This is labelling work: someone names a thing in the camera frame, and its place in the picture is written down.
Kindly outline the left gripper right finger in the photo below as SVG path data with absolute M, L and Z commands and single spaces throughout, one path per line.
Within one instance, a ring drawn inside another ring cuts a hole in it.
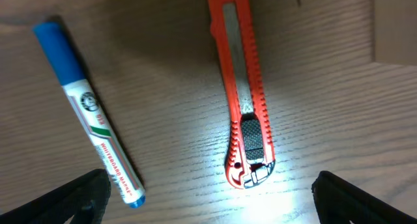
M 412 217 L 329 171 L 311 187 L 321 224 L 416 224 Z

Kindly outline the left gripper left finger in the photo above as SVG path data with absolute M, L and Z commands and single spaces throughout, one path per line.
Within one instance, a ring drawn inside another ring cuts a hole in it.
M 104 169 L 94 169 L 49 193 L 1 215 L 2 224 L 100 224 L 111 195 Z

